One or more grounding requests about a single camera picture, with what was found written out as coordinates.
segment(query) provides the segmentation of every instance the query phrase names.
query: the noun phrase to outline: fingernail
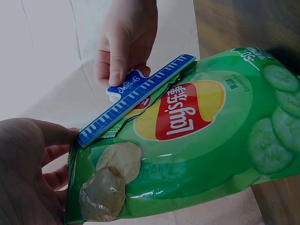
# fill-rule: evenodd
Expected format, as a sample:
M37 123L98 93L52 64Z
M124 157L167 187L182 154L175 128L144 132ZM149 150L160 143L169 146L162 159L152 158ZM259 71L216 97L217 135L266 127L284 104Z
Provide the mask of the fingernail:
M76 127L71 127L71 128L69 128L69 130L76 130L76 131L79 131L80 129L79 129L79 128L76 128Z
M112 72L110 74L110 77L109 77L109 84L114 85L119 81L119 79L120 79L120 73L119 72Z

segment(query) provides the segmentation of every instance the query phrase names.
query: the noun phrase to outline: finger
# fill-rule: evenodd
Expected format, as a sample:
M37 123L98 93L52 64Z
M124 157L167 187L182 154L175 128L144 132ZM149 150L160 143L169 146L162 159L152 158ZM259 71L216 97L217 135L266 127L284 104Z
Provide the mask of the finger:
M68 184L68 167L64 165L54 172L48 172L43 174L45 180L49 186L57 191Z
M63 210L66 209L66 201L67 201L67 196L68 196L68 190L63 190L63 191L56 191L55 192L56 197L62 207Z
M61 125L40 120L32 120L42 131L45 138L45 146L62 145L72 143L77 135L77 129L67 129Z
M45 165L49 164L50 162L65 155L69 151L70 151L70 144L54 145L54 146L45 148L45 155L44 155L44 159L41 163L41 166L44 167Z
M130 36L125 31L118 31L112 33L108 41L110 47L109 84L111 86L118 86L124 81L127 75Z
M94 64L94 76L97 83L104 88L109 86L109 63L110 53L108 51L98 49Z
M150 67L146 66L146 63L140 64L136 66L134 69L139 70L145 77L149 76L151 73L151 69Z

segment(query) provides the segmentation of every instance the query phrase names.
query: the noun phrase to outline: lay's potato chip bag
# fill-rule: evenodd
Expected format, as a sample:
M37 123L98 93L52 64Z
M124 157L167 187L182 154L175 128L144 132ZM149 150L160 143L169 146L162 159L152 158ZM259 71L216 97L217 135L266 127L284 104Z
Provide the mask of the lay's potato chip bag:
M73 144L65 222L155 215L295 175L299 136L299 78L270 54L194 62L92 145Z

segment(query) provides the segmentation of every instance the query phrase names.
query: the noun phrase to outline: lay's logo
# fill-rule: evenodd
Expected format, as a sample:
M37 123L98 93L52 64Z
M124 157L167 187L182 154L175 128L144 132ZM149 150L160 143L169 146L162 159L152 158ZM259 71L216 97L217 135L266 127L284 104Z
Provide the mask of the lay's logo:
M133 110L131 110L129 113L127 113L124 116L124 118L133 117L133 116L138 115L139 113L141 113L143 111L143 109L145 109L146 107L149 106L150 102L151 102L151 96L147 97L140 104L138 104Z
M137 135L166 141L199 131L214 121L224 104L224 88L216 81L197 81L172 87L134 121Z

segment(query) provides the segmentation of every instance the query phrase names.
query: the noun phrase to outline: potato chip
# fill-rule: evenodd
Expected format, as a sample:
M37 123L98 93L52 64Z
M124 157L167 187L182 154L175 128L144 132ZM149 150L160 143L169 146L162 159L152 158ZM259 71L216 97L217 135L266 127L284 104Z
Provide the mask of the potato chip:
M106 165L114 166L125 179L125 184L132 182L139 174L142 150L131 142L109 145L100 156L96 170Z
M114 221L125 202L125 182L113 166L101 168L82 185L79 204L86 221Z

